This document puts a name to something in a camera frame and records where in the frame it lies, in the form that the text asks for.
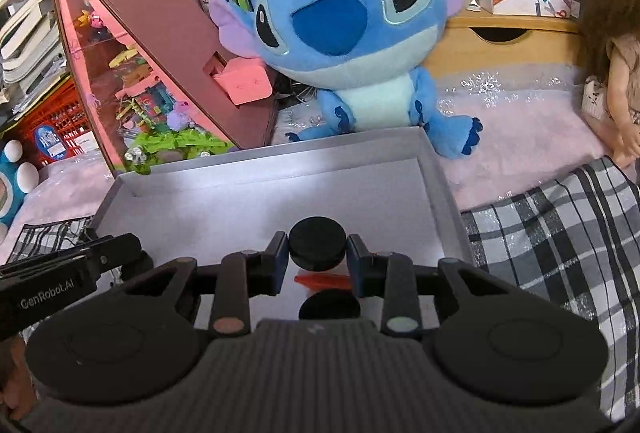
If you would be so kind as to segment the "black round disc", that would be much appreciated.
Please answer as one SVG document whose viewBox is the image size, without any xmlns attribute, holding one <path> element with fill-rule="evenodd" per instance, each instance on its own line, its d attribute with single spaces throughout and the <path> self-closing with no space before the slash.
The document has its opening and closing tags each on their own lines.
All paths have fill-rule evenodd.
<svg viewBox="0 0 640 433">
<path fill-rule="evenodd" d="M 305 271 L 331 271 L 346 251 L 347 235 L 340 223 L 326 216 L 306 217 L 288 233 L 288 252 Z"/>
<path fill-rule="evenodd" d="M 341 289 L 311 294 L 298 311 L 299 320 L 355 319 L 360 315 L 358 299 L 350 291 Z"/>
</svg>

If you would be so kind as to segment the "white shallow cardboard box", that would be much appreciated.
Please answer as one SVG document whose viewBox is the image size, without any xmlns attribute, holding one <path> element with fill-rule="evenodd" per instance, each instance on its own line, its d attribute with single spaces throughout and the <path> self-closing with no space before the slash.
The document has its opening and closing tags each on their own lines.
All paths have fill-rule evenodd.
<svg viewBox="0 0 640 433">
<path fill-rule="evenodd" d="M 277 231 L 327 216 L 373 252 L 419 265 L 469 261 L 460 211 L 418 128 L 370 131 L 164 164 L 120 175 L 92 226 L 136 235 L 155 264 L 217 264 L 262 250 Z"/>
</svg>

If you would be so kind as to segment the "Doraemon plush toy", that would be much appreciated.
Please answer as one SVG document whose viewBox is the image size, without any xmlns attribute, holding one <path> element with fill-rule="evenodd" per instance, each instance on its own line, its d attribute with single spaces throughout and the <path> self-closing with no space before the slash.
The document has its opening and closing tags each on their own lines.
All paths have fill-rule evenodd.
<svg viewBox="0 0 640 433">
<path fill-rule="evenodd" d="M 6 142 L 2 148 L 0 181 L 0 240 L 4 241 L 26 195 L 40 183 L 37 168 L 23 161 L 23 146 L 17 140 Z"/>
</svg>

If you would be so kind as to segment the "black white plaid cloth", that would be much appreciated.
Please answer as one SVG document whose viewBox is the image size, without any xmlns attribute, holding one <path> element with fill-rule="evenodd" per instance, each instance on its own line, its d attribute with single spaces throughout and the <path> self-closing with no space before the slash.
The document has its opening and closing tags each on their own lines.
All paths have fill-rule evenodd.
<svg viewBox="0 0 640 433">
<path fill-rule="evenodd" d="M 639 187 L 610 157 L 462 214 L 480 269 L 596 323 L 613 421 L 639 407 Z"/>
</svg>

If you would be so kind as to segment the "red plastic crate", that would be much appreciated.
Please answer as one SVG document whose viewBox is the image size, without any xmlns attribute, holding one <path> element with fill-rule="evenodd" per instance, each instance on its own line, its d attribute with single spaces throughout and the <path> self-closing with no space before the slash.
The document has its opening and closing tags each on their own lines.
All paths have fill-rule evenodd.
<svg viewBox="0 0 640 433">
<path fill-rule="evenodd" d="M 23 159 L 38 170 L 99 149 L 74 80 L 66 76 L 2 131 L 3 141 L 17 140 Z"/>
</svg>

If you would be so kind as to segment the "pink triangular toy house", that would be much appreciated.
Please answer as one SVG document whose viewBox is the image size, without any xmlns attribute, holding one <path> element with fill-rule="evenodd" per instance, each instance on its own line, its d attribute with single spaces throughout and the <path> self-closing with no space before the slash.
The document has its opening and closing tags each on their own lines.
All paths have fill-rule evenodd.
<svg viewBox="0 0 640 433">
<path fill-rule="evenodd" d="M 227 51 L 197 0 L 54 5 L 68 66 L 114 173 L 270 143 L 276 74 Z"/>
</svg>

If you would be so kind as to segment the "pink fuzzy blanket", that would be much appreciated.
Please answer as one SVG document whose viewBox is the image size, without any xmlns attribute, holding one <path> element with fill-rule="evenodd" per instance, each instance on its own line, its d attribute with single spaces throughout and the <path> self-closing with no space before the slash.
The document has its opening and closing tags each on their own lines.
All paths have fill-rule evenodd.
<svg viewBox="0 0 640 433">
<path fill-rule="evenodd" d="M 484 124 L 471 158 L 442 161 L 460 210 L 523 193 L 608 154 L 608 145 L 582 116 L 576 72 L 565 66 L 508 66 L 438 80 L 442 112 L 477 115 Z M 25 225 L 92 216 L 114 182 L 96 149 L 45 167 L 40 178 L 2 242 L 3 261 Z"/>
</svg>

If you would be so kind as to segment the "blue Stitch plush toy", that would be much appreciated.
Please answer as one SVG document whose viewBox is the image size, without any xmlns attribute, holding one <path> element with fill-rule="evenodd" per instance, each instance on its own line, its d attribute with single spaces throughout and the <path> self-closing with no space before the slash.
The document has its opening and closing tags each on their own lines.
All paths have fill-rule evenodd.
<svg viewBox="0 0 640 433">
<path fill-rule="evenodd" d="M 244 10 L 210 0 L 209 15 L 229 52 L 266 65 L 317 92 L 322 123 L 301 141 L 367 130 L 418 127 L 439 156 L 472 154 L 483 126 L 446 116 L 424 62 L 463 0 L 255 0 Z"/>
</svg>

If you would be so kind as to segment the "wooden drawer box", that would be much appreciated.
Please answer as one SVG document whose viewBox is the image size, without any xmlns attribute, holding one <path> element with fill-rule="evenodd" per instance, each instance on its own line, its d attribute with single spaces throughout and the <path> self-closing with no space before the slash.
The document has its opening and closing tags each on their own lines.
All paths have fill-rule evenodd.
<svg viewBox="0 0 640 433">
<path fill-rule="evenodd" d="M 463 11 L 424 65 L 436 77 L 508 65 L 575 65 L 577 24 L 568 19 Z"/>
</svg>

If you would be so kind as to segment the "brown haired doll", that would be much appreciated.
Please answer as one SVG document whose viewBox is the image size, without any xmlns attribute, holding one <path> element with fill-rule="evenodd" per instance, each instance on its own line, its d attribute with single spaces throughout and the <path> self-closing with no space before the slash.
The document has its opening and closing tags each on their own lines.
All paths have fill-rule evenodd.
<svg viewBox="0 0 640 433">
<path fill-rule="evenodd" d="M 639 159 L 639 0 L 582 0 L 582 114 L 622 169 Z"/>
</svg>

